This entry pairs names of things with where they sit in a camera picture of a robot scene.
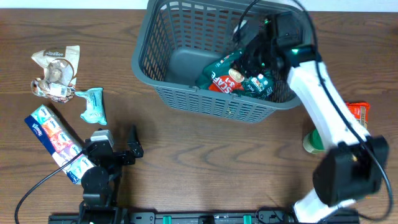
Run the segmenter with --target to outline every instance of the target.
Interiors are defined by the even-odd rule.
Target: chip bag
[[[75,96],[79,46],[57,47],[34,53],[32,59],[44,69],[44,77],[30,84],[36,96],[66,103]]]
[[[243,50],[236,50],[203,69],[196,84],[202,89],[220,93],[235,93],[265,100],[274,91],[274,81],[270,70],[256,77],[245,78],[235,66],[235,61],[243,56]]]
[[[354,115],[355,119],[368,128],[368,113],[371,105],[369,103],[346,103],[349,111]]]

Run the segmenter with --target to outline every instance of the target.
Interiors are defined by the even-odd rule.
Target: orange snack package
[[[346,103],[349,111],[366,129],[368,128],[368,113],[371,108],[369,103]]]
[[[49,137],[62,131],[61,126],[54,118],[49,118],[44,124],[42,124],[42,128]]]
[[[73,144],[73,141],[69,138],[68,134],[63,131],[50,137],[50,142],[57,153],[60,153],[66,147]]]

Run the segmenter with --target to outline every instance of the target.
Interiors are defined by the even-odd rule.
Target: crumpled snack wrapper
[[[66,103],[75,96],[80,46],[57,47],[34,53],[32,59],[44,69],[44,79],[30,84],[36,96]]]

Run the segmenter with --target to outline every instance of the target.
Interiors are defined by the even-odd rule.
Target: plastic packaging
[[[196,84],[202,88],[221,93],[236,93],[265,100],[274,92],[274,81],[270,70],[263,70],[254,77],[245,77],[236,62],[244,50],[235,50],[203,69]]]
[[[44,69],[44,78],[36,78],[30,84],[32,93],[59,103],[71,100],[75,95],[80,47],[42,50],[34,53],[32,59]]]
[[[61,167],[73,159],[81,146],[73,139],[58,117],[46,106],[42,105],[25,119],[25,123]],[[80,184],[83,174],[95,165],[81,155],[63,171],[74,184]]]
[[[87,100],[87,109],[80,117],[87,123],[106,125],[104,106],[102,103],[102,88],[92,88],[86,92],[76,92],[76,96]]]

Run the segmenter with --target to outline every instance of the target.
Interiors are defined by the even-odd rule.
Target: wood grain surface
[[[58,168],[24,123],[41,104],[50,105],[81,139],[98,128],[127,148],[136,124],[144,158],[125,168],[119,204],[159,212],[256,210],[289,206],[312,188],[321,156],[304,151],[313,124],[303,106],[246,124],[173,110],[131,71],[145,11],[0,10],[0,223],[14,223],[21,197]],[[387,173],[398,187],[398,14],[314,12],[320,52],[347,101],[367,101],[369,130],[388,140]],[[82,98],[65,105],[30,92],[43,74],[34,52],[80,45],[79,90],[104,88],[108,126],[85,123]],[[52,213],[75,213],[83,189],[59,173],[23,204],[21,223],[46,223]],[[369,215],[386,209],[385,187],[357,207]],[[385,223],[397,223],[398,213]]]

